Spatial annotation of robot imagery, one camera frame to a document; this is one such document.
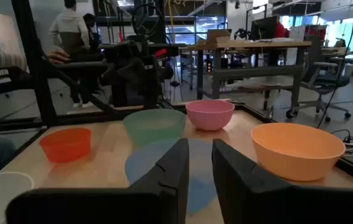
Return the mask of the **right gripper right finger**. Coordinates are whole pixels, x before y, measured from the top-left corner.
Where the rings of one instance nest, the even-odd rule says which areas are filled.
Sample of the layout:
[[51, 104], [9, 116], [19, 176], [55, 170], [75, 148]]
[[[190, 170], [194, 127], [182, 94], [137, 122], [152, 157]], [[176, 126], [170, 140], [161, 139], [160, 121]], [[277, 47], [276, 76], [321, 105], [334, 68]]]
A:
[[353, 224], [352, 188], [290, 184], [221, 139], [211, 158], [225, 224]]

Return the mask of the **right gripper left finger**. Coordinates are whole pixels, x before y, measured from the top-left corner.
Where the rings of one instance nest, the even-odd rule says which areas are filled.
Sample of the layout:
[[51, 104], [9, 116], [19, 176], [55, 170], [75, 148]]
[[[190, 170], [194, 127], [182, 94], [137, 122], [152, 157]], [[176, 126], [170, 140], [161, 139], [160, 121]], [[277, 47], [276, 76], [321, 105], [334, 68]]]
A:
[[34, 189], [12, 199], [7, 224], [184, 224], [190, 150], [179, 139], [124, 189]]

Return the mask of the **light blue plastic bowl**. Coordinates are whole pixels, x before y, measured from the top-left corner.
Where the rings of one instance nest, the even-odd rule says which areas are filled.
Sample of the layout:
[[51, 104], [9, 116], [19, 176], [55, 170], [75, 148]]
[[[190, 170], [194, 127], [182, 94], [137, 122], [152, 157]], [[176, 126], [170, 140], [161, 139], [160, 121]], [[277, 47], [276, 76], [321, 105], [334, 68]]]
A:
[[[142, 146], [126, 160], [124, 170], [130, 184], [146, 174], [154, 164], [177, 142], [164, 139]], [[213, 179], [211, 151], [213, 144], [200, 139], [189, 139], [190, 183], [187, 212], [194, 214], [213, 200], [216, 187]]]

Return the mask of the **peach orange plastic bowl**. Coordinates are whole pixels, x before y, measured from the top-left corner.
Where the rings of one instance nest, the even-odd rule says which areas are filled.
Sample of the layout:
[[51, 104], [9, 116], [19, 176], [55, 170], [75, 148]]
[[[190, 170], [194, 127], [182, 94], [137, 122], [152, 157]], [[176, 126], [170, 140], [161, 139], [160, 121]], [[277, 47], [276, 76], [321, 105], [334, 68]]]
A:
[[261, 124], [251, 130], [250, 136], [258, 163], [294, 181], [322, 179], [346, 151], [336, 136], [302, 124]]

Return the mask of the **green plastic bowl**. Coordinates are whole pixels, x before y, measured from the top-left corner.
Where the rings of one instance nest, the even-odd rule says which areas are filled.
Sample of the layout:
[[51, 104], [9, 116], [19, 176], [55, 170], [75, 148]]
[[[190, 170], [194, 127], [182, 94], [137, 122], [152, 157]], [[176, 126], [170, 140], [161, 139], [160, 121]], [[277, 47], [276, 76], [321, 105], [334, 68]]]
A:
[[132, 113], [122, 123], [137, 147], [154, 141], [180, 138], [185, 128], [186, 115], [177, 110], [151, 109]]

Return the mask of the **pink plastic bowl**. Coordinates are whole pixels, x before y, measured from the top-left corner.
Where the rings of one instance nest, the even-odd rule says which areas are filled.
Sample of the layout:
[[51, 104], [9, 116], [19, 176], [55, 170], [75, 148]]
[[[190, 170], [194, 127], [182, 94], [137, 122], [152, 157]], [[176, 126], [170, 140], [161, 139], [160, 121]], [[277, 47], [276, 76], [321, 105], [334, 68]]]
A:
[[196, 100], [185, 105], [187, 116], [196, 129], [217, 131], [225, 127], [235, 106], [223, 100]]

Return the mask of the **orange-red translucent bowl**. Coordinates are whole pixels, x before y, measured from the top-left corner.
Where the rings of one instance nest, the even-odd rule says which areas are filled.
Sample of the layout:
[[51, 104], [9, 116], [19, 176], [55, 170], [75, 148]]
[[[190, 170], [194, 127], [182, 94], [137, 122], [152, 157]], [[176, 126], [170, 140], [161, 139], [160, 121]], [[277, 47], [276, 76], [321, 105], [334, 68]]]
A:
[[47, 159], [66, 163], [88, 155], [91, 151], [91, 130], [86, 128], [62, 129], [39, 141]]

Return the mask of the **grey office chair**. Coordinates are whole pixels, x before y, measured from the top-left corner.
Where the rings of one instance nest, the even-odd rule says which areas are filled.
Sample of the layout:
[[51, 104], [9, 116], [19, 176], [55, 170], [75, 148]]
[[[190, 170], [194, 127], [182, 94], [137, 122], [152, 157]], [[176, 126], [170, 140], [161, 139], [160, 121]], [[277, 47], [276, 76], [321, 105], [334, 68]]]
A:
[[286, 118], [292, 119], [298, 115], [299, 110], [305, 108], [315, 108], [316, 115], [322, 112], [324, 121], [326, 123], [331, 121], [331, 118], [328, 115], [326, 109], [334, 109], [344, 112], [345, 119], [349, 119], [351, 114], [349, 110], [341, 108], [339, 106], [333, 105], [323, 101], [322, 97], [338, 88], [345, 87], [349, 84], [350, 78], [345, 75], [335, 75], [329, 71], [326, 71], [325, 68], [337, 68], [337, 71], [340, 72], [339, 64], [325, 62], [322, 58], [321, 51], [321, 40], [318, 35], [306, 35], [306, 41], [311, 42], [311, 46], [307, 49], [307, 59], [305, 65], [305, 72], [301, 79], [300, 87], [314, 91], [318, 94], [318, 98], [315, 101], [301, 101], [298, 102], [296, 106], [289, 109], [286, 112]]

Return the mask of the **wooden workbench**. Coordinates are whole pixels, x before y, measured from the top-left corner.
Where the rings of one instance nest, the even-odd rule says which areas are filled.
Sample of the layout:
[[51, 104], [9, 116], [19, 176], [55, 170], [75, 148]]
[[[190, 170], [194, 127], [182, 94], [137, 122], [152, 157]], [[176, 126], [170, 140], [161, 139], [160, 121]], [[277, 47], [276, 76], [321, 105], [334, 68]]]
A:
[[[251, 42], [249, 40], [228, 40], [212, 44], [199, 44], [188, 47], [188, 50], [195, 50], [198, 53], [198, 68], [196, 78], [196, 97], [201, 100], [203, 96], [211, 99], [218, 99], [220, 97], [220, 81], [237, 78], [250, 77], [274, 77], [279, 75], [291, 75], [293, 77], [293, 84], [291, 89], [291, 107], [298, 104], [298, 97], [300, 92], [300, 81], [304, 73], [305, 67], [305, 50], [311, 46], [310, 41], [257, 41]], [[249, 68], [234, 68], [222, 69], [221, 56], [226, 53], [227, 49], [235, 48], [237, 50], [243, 49], [248, 54], [254, 54], [258, 50], [264, 52], [266, 50], [297, 48], [296, 63], [294, 65], [276, 66], [276, 67], [249, 67]], [[214, 68], [211, 72], [213, 76], [213, 83], [211, 85], [211, 92], [207, 92], [203, 88], [203, 52], [211, 50], [213, 52]]]

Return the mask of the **cardboard box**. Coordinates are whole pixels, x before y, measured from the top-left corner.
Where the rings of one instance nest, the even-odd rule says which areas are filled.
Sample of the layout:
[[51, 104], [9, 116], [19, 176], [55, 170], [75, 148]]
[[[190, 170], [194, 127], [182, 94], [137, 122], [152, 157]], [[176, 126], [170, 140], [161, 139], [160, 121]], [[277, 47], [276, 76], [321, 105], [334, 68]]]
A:
[[210, 29], [207, 31], [207, 44], [227, 42], [231, 39], [231, 29]]

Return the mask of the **black monitor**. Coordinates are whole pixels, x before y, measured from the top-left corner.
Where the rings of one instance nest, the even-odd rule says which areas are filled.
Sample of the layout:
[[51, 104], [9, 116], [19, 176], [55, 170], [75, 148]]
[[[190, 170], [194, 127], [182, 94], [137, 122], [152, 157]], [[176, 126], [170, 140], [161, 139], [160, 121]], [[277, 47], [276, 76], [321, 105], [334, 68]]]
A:
[[277, 16], [252, 21], [249, 39], [261, 40], [274, 38], [277, 24]]

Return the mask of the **person's hand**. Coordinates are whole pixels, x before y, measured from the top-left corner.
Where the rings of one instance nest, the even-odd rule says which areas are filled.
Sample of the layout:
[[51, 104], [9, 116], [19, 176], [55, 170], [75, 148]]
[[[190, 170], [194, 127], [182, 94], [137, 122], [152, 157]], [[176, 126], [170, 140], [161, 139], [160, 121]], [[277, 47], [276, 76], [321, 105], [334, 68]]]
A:
[[70, 56], [63, 50], [51, 50], [46, 53], [48, 61], [54, 64], [64, 64], [70, 61]]

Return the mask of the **person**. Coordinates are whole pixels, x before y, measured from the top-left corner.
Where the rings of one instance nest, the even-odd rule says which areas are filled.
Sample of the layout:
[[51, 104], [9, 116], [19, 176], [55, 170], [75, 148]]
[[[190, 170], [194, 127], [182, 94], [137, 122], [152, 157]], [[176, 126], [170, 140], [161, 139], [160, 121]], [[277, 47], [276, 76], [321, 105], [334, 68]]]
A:
[[[82, 16], [76, 13], [76, 0], [64, 0], [65, 8], [56, 17], [49, 29], [49, 35], [55, 46], [60, 47], [69, 56], [77, 56], [89, 53], [89, 33]], [[87, 87], [87, 77], [84, 77], [82, 68], [68, 68], [63, 72], [75, 82]], [[73, 106], [88, 108], [92, 102], [77, 91], [70, 89]]]
[[96, 25], [95, 16], [87, 13], [83, 16], [85, 24], [87, 26], [88, 34], [89, 34], [89, 44], [90, 44], [90, 52], [96, 53], [98, 51], [98, 47], [101, 44], [100, 35], [97, 32], [94, 32], [93, 29]]

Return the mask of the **pale leaning board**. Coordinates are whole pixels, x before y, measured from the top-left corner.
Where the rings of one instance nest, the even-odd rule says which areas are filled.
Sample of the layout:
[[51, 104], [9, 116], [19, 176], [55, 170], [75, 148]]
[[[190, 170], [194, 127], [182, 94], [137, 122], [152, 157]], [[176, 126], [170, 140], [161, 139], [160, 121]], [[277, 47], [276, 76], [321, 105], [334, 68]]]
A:
[[0, 13], [0, 49], [5, 54], [20, 55], [21, 48], [12, 17]]

